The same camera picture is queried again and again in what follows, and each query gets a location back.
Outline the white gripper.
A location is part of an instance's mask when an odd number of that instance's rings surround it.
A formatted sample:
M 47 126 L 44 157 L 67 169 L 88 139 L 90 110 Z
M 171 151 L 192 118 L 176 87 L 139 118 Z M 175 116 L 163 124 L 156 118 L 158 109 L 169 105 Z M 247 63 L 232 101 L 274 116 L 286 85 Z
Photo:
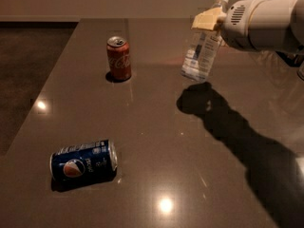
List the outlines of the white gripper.
M 227 10 L 217 7 L 195 16 L 191 29 L 216 31 L 221 26 L 221 37 L 231 47 L 255 51 L 249 37 L 251 17 L 263 0 L 240 0 Z

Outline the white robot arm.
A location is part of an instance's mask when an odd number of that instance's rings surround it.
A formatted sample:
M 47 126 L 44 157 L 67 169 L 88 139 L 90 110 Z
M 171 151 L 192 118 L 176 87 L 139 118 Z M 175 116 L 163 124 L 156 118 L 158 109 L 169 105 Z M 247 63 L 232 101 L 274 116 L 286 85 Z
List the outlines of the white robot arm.
M 219 30 L 225 43 L 245 51 L 304 54 L 304 0 L 239 0 L 226 12 L 198 14 L 192 29 Z

